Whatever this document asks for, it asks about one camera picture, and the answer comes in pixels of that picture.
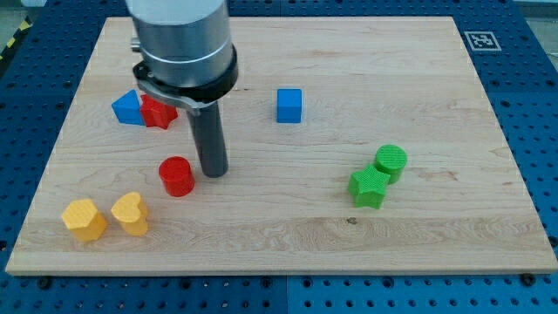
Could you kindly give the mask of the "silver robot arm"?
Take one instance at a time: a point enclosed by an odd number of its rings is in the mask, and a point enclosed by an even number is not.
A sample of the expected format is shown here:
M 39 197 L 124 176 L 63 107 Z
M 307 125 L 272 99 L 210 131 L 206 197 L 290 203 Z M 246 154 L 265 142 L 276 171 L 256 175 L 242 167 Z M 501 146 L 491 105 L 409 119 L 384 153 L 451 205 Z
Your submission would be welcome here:
M 186 111 L 202 173 L 228 171 L 218 101 L 235 86 L 237 51 L 225 0 L 126 0 L 141 61 L 138 88 L 160 103 Z

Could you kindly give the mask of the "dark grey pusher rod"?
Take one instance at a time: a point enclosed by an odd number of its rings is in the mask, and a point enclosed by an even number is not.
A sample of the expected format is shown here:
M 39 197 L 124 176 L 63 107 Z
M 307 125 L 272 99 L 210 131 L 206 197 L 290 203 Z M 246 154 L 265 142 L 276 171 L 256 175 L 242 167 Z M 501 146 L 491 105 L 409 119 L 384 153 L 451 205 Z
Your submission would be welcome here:
M 217 101 L 187 112 L 201 171 L 209 178 L 218 178 L 228 171 L 228 156 Z

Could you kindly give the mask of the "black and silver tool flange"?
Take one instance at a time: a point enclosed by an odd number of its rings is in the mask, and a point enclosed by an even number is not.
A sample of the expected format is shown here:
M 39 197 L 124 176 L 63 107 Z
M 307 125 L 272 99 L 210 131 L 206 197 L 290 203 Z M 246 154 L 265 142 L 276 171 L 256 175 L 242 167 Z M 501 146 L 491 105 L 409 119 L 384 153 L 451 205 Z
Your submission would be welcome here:
M 237 52 L 230 38 L 219 40 L 214 49 L 174 41 L 156 53 L 133 38 L 131 49 L 143 56 L 133 67 L 138 88 L 194 116 L 231 91 L 238 78 Z

